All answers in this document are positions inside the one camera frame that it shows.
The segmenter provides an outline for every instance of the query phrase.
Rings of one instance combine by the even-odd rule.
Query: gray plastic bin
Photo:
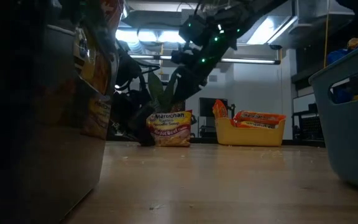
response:
[[[358,101],[334,104],[333,84],[358,74],[358,49],[310,77],[331,167],[338,176],[358,185]]]

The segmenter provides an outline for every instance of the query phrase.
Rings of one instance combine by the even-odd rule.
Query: snack bag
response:
[[[215,105],[212,107],[212,112],[216,118],[227,118],[227,109],[221,100],[216,100]]]
[[[352,38],[349,40],[347,43],[347,48],[351,50],[358,48],[358,38]]]
[[[274,129],[275,125],[273,124],[262,124],[252,121],[241,121],[236,123],[237,128],[263,128],[263,129]]]
[[[91,98],[88,109],[89,114],[83,124],[81,133],[105,140],[110,118],[110,103]]]
[[[110,61],[104,58],[95,39],[86,28],[75,29],[73,44],[74,66],[79,77],[92,88],[105,94],[110,75]]]
[[[235,115],[234,120],[236,122],[253,121],[256,123],[276,125],[279,124],[279,122],[285,118],[286,118],[285,115],[280,115],[280,114],[259,113],[253,111],[240,111]]]
[[[190,146],[191,111],[152,114],[147,126],[156,146]]]

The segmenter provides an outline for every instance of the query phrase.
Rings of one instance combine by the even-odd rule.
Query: yellow plastic bin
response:
[[[281,146],[285,120],[275,129],[235,128],[229,118],[215,119],[218,143],[231,146]]]

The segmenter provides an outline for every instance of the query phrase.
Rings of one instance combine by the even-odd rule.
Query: wooden countertop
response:
[[[64,223],[358,223],[358,189],[316,147],[109,142],[98,187]]]

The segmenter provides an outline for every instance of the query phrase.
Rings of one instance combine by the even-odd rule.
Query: fluorescent light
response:
[[[274,35],[274,22],[271,18],[266,18],[256,29],[247,44],[264,44]]]
[[[124,18],[128,16],[128,12],[125,6],[124,6],[124,10],[122,10],[122,15],[124,16]]]
[[[133,59],[153,59],[153,55],[130,55]]]
[[[278,37],[280,37],[284,31],[286,31],[288,28],[290,28],[290,26],[296,21],[298,20],[298,16],[294,16],[287,24],[285,24],[285,26],[283,28],[281,28],[272,38],[270,38],[267,43],[271,44],[274,40],[276,40]]]
[[[185,43],[179,36],[179,31],[163,31],[161,36],[158,37],[158,41],[160,42],[171,42],[171,43]]]
[[[171,56],[160,56],[161,60],[171,60]]]
[[[168,55],[129,55],[133,59],[156,59],[156,60],[171,60],[171,56]],[[224,63],[258,63],[273,65],[276,63],[275,60],[264,60],[264,59],[247,59],[247,58],[222,58],[221,62]]]
[[[222,58],[221,62],[227,63],[262,63],[262,64],[275,64],[274,60],[261,60],[261,59],[244,59],[244,58]]]
[[[117,30],[116,38],[117,40],[123,40],[129,43],[138,43],[139,41],[157,41],[157,37],[155,36],[154,32],[151,31],[140,31],[139,36],[137,36],[136,31],[133,30]]]

